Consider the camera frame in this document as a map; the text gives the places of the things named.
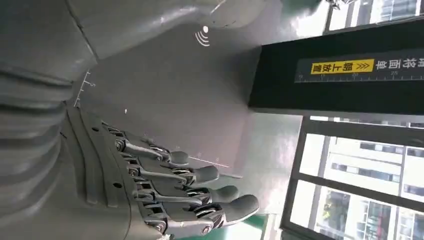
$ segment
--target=building window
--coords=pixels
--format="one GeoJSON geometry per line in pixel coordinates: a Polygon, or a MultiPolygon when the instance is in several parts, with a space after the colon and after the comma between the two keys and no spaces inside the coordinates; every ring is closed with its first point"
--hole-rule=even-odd
{"type": "Polygon", "coordinates": [[[413,239],[424,239],[424,215],[415,214],[413,224],[413,239]]]}
{"type": "Polygon", "coordinates": [[[408,156],[424,158],[424,150],[409,147],[406,153],[408,156]]]}
{"type": "Polygon", "coordinates": [[[370,142],[361,142],[359,148],[365,150],[373,150],[378,152],[390,153],[390,154],[402,154],[403,147],[401,146],[393,146],[393,145],[384,145],[384,144],[376,144],[370,142]]]}
{"type": "Polygon", "coordinates": [[[423,13],[422,8],[421,0],[357,0],[340,4],[340,10],[331,11],[325,31],[416,17],[423,13]]]}
{"type": "Polygon", "coordinates": [[[388,125],[388,126],[398,126],[398,127],[406,127],[408,125],[408,123],[405,121],[397,122],[397,121],[383,121],[383,120],[363,120],[363,119],[350,119],[350,118],[342,118],[342,117],[340,118],[340,122],[347,122],[347,123],[354,123],[354,124],[388,125]]]}
{"type": "Polygon", "coordinates": [[[344,164],[332,163],[331,168],[334,170],[339,170],[339,171],[343,171],[343,172],[347,172],[351,174],[357,174],[357,175],[361,175],[365,177],[370,177],[373,179],[380,179],[380,180],[385,180],[385,181],[390,181],[395,183],[399,183],[399,180],[400,180],[400,176],[397,174],[390,174],[390,173],[371,170],[371,169],[347,166],[344,164]]]}
{"type": "Polygon", "coordinates": [[[335,240],[343,240],[351,196],[336,191],[328,191],[320,233],[335,240]]]}
{"type": "Polygon", "coordinates": [[[411,128],[424,129],[424,123],[422,122],[411,122],[411,128]]]}
{"type": "Polygon", "coordinates": [[[388,238],[391,207],[370,201],[366,219],[366,239],[388,238]]]}
{"type": "Polygon", "coordinates": [[[424,187],[411,186],[411,185],[405,184],[403,186],[403,191],[405,193],[414,194],[414,195],[424,197],[424,187]]]}

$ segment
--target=yellow label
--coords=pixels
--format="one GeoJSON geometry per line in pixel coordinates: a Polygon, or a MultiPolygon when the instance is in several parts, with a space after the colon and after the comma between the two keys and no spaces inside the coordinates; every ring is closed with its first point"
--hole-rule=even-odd
{"type": "Polygon", "coordinates": [[[370,73],[374,69],[375,59],[314,62],[310,74],[354,74],[370,73]]]}

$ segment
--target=wireless symbol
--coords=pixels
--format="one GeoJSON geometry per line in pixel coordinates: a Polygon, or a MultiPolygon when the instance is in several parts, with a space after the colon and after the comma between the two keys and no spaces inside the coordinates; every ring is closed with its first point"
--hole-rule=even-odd
{"type": "Polygon", "coordinates": [[[199,44],[204,47],[209,47],[208,37],[205,36],[209,32],[209,28],[207,26],[203,26],[203,31],[198,31],[194,34],[199,44]]]}

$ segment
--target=window frame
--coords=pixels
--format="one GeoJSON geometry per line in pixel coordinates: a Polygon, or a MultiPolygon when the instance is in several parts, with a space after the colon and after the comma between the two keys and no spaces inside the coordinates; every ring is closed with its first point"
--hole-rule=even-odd
{"type": "Polygon", "coordinates": [[[353,14],[353,9],[354,9],[354,5],[355,3],[352,3],[349,5],[349,8],[347,10],[347,16],[346,16],[346,21],[345,21],[345,27],[341,28],[341,29],[337,29],[337,30],[330,30],[330,24],[331,24],[331,20],[332,20],[332,16],[333,16],[333,11],[337,11],[334,10],[331,5],[329,6],[328,9],[328,14],[327,14],[327,19],[325,21],[325,27],[324,27],[324,31],[322,33],[322,35],[329,35],[329,34],[339,34],[339,33],[345,33],[345,32],[351,32],[351,31],[357,31],[357,30],[363,30],[363,29],[370,29],[370,28],[377,28],[377,27],[381,27],[381,26],[385,26],[385,25],[391,25],[391,24],[400,24],[400,23],[406,23],[406,22],[413,22],[413,21],[418,21],[418,20],[423,20],[424,19],[424,0],[421,0],[421,4],[420,4],[420,16],[411,16],[411,17],[406,17],[406,18],[402,18],[402,19],[396,19],[396,20],[390,20],[390,21],[382,21],[382,22],[378,22],[378,23],[369,23],[370,19],[367,19],[368,24],[363,24],[363,25],[357,25],[357,26],[348,26],[348,20],[352,19],[352,14],[353,14]]]}
{"type": "MultiPolygon", "coordinates": [[[[415,201],[412,199],[404,198],[399,195],[391,195],[388,193],[378,192],[370,189],[366,189],[359,186],[354,186],[330,179],[324,178],[324,170],[326,167],[327,157],[328,157],[328,146],[329,139],[331,137],[340,137],[347,139],[356,139],[361,141],[369,141],[369,142],[379,142],[379,143],[387,143],[394,145],[402,145],[404,146],[403,154],[402,154],[402,163],[401,163],[401,175],[399,179],[399,192],[402,192],[403,187],[403,172],[405,168],[405,158],[407,154],[407,147],[424,147],[424,129],[422,128],[410,128],[410,127],[400,127],[400,126],[388,126],[388,125],[370,125],[370,124],[357,124],[357,123],[348,123],[348,122],[335,122],[332,121],[333,118],[329,118],[328,121],[320,121],[320,120],[311,120],[310,116],[315,116],[314,114],[308,114],[308,116],[304,116],[302,119],[297,148],[295,151],[293,167],[291,170],[290,179],[287,187],[287,194],[285,198],[285,204],[283,209],[283,214],[281,218],[280,228],[283,230],[288,230],[290,232],[297,233],[299,235],[303,235],[309,239],[317,239],[317,240],[333,240],[333,238],[323,235],[321,233],[315,232],[313,227],[316,224],[317,214],[313,215],[311,213],[309,218],[308,226],[310,228],[306,228],[300,225],[297,225],[290,221],[293,204],[296,195],[296,189],[299,181],[305,181],[308,183],[315,184],[315,192],[313,199],[318,197],[319,192],[317,189],[321,189],[322,187],[331,188],[334,190],[354,194],[357,196],[362,196],[368,199],[377,200],[382,203],[386,203],[389,205],[395,205],[396,207],[396,215],[395,215],[395,232],[394,237],[397,239],[398,234],[398,222],[399,222],[399,209],[406,208],[415,210],[418,212],[424,213],[424,203],[415,201]],[[324,147],[321,154],[319,169],[317,176],[308,175],[300,172],[300,167],[302,163],[302,157],[304,153],[305,143],[307,134],[317,134],[325,136],[324,138],[324,147]]],[[[333,112],[332,117],[346,117],[340,116],[338,112],[333,112]]],[[[361,118],[361,115],[357,113],[350,113],[352,118],[361,118]]],[[[376,118],[378,114],[370,114],[368,116],[373,116],[373,119],[376,118]]],[[[388,121],[393,121],[394,119],[402,120],[402,121],[411,121],[419,122],[422,121],[423,116],[413,116],[413,117],[402,117],[402,115],[393,115],[391,119],[385,119],[388,121]]]]}

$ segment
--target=robotic hand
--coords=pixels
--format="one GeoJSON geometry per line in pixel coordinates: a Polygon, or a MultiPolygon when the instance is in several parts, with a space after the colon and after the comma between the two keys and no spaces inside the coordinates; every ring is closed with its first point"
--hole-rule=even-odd
{"type": "MultiPolygon", "coordinates": [[[[72,97],[72,82],[99,60],[176,25],[204,23],[225,0],[3,0],[1,4],[0,236],[157,240],[164,234],[201,235],[257,211],[253,196],[213,202],[216,192],[188,186],[199,182],[203,173],[185,166],[176,169],[182,166],[172,160],[184,158],[183,154],[177,157],[148,145],[145,149],[162,159],[155,166],[159,177],[181,179],[181,187],[170,186],[185,191],[185,199],[199,200],[168,202],[183,193],[158,187],[155,171],[147,167],[155,159],[128,153],[127,158],[143,161],[137,165],[138,178],[143,179],[138,183],[129,172],[134,166],[128,162],[134,160],[125,160],[117,151],[116,136],[104,129],[102,121],[63,103],[72,97]],[[144,188],[144,182],[151,190],[144,188]],[[149,201],[141,194],[150,195],[149,201]]],[[[254,16],[240,9],[243,16],[254,16]]],[[[222,19],[217,22],[226,26],[222,19]]]]}
{"type": "Polygon", "coordinates": [[[175,167],[183,167],[189,164],[189,155],[183,151],[171,152],[163,146],[153,143],[150,139],[134,135],[127,131],[118,130],[107,123],[103,123],[105,129],[116,137],[116,149],[123,155],[154,158],[161,162],[170,163],[175,167]]]}

